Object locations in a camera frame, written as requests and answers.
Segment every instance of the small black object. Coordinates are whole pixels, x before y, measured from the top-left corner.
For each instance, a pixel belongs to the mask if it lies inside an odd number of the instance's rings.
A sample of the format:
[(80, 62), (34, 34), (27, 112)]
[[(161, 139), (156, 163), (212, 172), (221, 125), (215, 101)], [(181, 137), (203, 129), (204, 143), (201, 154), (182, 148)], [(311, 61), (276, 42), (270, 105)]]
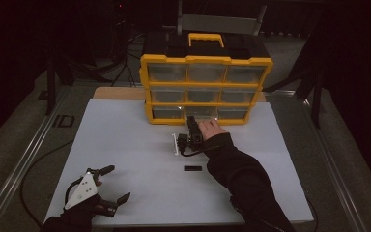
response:
[(41, 91), (41, 93), (38, 96), (38, 100), (47, 100), (48, 93), (47, 91)]
[(56, 115), (56, 119), (52, 124), (53, 128), (71, 128), (74, 123), (74, 116)]
[(102, 168), (101, 170), (99, 170), (99, 174), (101, 176), (104, 176), (105, 174), (110, 173), (113, 170), (114, 170), (114, 165), (109, 165), (109, 166), (106, 166), (106, 167)]
[(203, 167), (202, 166), (185, 166), (185, 171), (202, 171)]
[(185, 152), (186, 147), (188, 146), (188, 135), (180, 133), (177, 138), (177, 146), (179, 147), (180, 152)]

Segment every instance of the plastic drawer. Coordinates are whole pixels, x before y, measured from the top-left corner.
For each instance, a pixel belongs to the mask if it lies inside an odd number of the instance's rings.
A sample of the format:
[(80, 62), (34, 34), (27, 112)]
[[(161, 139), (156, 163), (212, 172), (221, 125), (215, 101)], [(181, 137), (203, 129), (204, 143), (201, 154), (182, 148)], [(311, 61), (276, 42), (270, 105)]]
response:
[(184, 87), (150, 87), (153, 102), (184, 102)]
[(265, 66), (229, 66), (225, 82), (257, 83), (265, 69)]
[(221, 93), (221, 102), (250, 103), (254, 94), (255, 89), (223, 88)]
[(189, 64), (188, 79), (191, 82), (222, 82), (225, 65)]
[(220, 88), (188, 88), (189, 102), (218, 102)]
[(248, 107), (219, 107), (218, 119), (243, 119)]
[(179, 82), (186, 79), (186, 64), (148, 64), (151, 81)]
[(153, 106), (155, 119), (182, 119), (184, 108), (181, 106)]
[(218, 116), (214, 106), (187, 106), (185, 115), (194, 116), (195, 119), (211, 119)]

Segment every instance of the hand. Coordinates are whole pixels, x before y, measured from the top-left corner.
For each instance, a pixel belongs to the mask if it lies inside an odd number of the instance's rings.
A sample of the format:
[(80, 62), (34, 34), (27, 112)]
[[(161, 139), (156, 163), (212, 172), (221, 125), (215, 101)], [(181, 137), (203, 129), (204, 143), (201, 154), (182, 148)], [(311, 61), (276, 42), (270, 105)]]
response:
[(203, 134), (204, 141), (221, 133), (227, 133), (227, 130), (222, 129), (216, 119), (205, 120), (198, 124), (201, 133)]

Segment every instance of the metal frame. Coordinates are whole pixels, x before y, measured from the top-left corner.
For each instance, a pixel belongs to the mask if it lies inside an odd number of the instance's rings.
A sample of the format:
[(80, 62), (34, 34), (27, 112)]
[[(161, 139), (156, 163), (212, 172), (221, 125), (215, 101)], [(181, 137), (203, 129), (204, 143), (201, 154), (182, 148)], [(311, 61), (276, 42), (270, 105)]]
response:
[(332, 153), (330, 152), (330, 149), (328, 148), (327, 142), (325, 141), (321, 131), (317, 129), (313, 122), (313, 119), (309, 115), (309, 108), (311, 108), (311, 105), (308, 99), (305, 100), (299, 99), (299, 102), (301, 101), (303, 101), (302, 112), (308, 121), (309, 127), (314, 131), (315, 135), (317, 136), (318, 143), (322, 149), (322, 160), (325, 163), (330, 179), (332, 180), (333, 187), (335, 188), (336, 193), (338, 194), (339, 201), (342, 204), (342, 207), (348, 218), (349, 224), (352, 227), (352, 230), (356, 232), (367, 231), (360, 211), (357, 209), (357, 204), (354, 201), (345, 181), (343, 180), (342, 175), (340, 174), (339, 168), (337, 167), (335, 159)]
[(71, 87), (63, 88), (59, 96), (57, 98), (57, 104), (54, 105), (53, 110), (51, 110), (50, 115), (44, 117), (40, 127), (38, 128), (35, 136), (33, 137), (32, 141), (29, 143), (29, 146), (23, 153), (21, 159), (17, 163), (16, 167), (9, 175), (8, 179), (6, 180), (5, 184), (0, 190), (0, 218), (4, 214), (6, 208), (8, 207), (9, 203), (11, 202), (14, 194), (20, 182), (22, 181), (26, 171), (28, 170), (29, 166), (32, 164), (35, 155), (41, 148), (41, 145), (46, 138), (47, 133), (49, 132), (53, 122), (55, 121), (56, 114), (62, 104), (63, 100), (71, 91)]
[(198, 14), (183, 14), (183, 0), (179, 0), (177, 34), (185, 31), (236, 33), (257, 36), (267, 6), (262, 6), (257, 18), (225, 17)]

